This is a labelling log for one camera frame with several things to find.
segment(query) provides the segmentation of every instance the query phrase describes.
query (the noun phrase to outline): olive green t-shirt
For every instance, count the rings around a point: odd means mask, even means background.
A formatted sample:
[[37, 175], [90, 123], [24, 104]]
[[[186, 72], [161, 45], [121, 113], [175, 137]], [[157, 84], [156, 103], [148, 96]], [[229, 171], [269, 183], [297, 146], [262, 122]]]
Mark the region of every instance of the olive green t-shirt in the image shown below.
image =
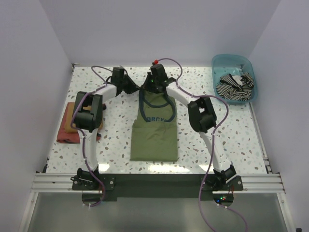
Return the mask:
[[164, 93], [140, 90], [139, 112], [134, 121], [131, 159], [134, 161], [178, 160], [175, 99]]

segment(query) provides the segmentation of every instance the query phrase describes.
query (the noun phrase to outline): red folded cloth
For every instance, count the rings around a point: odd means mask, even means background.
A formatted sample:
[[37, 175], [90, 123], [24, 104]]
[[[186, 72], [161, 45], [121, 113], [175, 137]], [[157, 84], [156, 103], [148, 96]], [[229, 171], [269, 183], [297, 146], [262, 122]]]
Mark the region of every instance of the red folded cloth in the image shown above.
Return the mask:
[[[63, 143], [63, 144], [79, 144], [80, 139], [79, 139], [79, 134], [78, 133], [66, 133], [64, 129], [64, 125], [66, 123], [66, 118], [67, 118], [67, 113], [68, 113], [68, 105], [66, 107], [66, 110], [64, 112], [60, 128], [58, 131], [57, 135], [57, 142], [58, 143]], [[97, 134], [97, 140], [101, 138], [101, 135], [98, 133]]]

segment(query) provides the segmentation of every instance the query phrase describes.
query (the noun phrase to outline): speckled white surface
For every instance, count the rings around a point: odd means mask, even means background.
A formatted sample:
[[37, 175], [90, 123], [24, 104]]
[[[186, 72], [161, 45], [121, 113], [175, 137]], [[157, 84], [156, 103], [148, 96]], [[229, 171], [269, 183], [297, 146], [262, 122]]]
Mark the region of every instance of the speckled white surface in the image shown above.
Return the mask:
[[[126, 69], [139, 86], [144, 82], [149, 70], [148, 67]], [[165, 69], [168, 76], [175, 78], [180, 72], [179, 68]], [[108, 71], [97, 70], [103, 77], [111, 75]], [[183, 68], [180, 83], [195, 94], [214, 94], [211, 68]], [[102, 81], [89, 67], [75, 68], [65, 105], [75, 101], [78, 91], [92, 91], [100, 85]], [[218, 100], [212, 100], [212, 103], [219, 122], [225, 115], [225, 106]], [[162, 163], [129, 161], [132, 124], [138, 112], [138, 93], [127, 95], [123, 92], [106, 102], [106, 105], [107, 110], [103, 112], [104, 127], [100, 131], [102, 138], [97, 142], [101, 173], [205, 173], [210, 155], [199, 134], [191, 129], [185, 106], [177, 102], [178, 162]], [[266, 173], [249, 106], [230, 105], [229, 109], [227, 120], [217, 131], [226, 154], [239, 174]], [[46, 171], [48, 173], [75, 173], [82, 164], [79, 145], [57, 143], [56, 137], [49, 157]]]

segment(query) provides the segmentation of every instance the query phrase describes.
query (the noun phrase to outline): blue plastic tub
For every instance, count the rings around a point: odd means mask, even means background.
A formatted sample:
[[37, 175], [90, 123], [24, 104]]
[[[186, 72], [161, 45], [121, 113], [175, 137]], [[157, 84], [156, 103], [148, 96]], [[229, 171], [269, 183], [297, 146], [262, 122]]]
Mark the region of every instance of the blue plastic tub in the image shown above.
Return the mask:
[[[216, 55], [214, 58], [212, 58], [211, 66], [212, 66], [213, 89], [214, 89], [216, 96], [225, 100], [229, 104], [245, 104], [248, 102], [252, 102], [257, 98], [256, 80], [255, 80], [252, 64], [247, 58], [242, 57], [242, 56], [237, 56], [237, 55], [228, 55], [228, 54]], [[229, 74], [229, 73], [232, 75], [241, 76], [246, 72], [248, 72], [254, 80], [254, 87], [251, 93], [250, 100], [248, 101], [229, 100], [229, 99], [222, 98], [217, 93], [216, 86], [220, 83], [221, 76]]]

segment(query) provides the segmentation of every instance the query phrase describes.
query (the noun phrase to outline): black mounting plate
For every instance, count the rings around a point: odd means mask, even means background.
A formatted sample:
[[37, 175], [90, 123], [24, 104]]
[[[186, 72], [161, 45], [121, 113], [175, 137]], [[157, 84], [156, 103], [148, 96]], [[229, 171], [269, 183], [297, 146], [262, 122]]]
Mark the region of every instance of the black mounting plate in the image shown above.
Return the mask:
[[[117, 201], [118, 197], [197, 198], [203, 177], [203, 174], [99, 174], [99, 179], [106, 188], [104, 201]], [[214, 177], [214, 174], [207, 175], [206, 183], [212, 182]], [[229, 191], [232, 185], [234, 191], [243, 190], [240, 176], [235, 177], [220, 190]], [[72, 190], [88, 189], [73, 183]], [[218, 189], [204, 186], [201, 200], [213, 201], [213, 190]]]

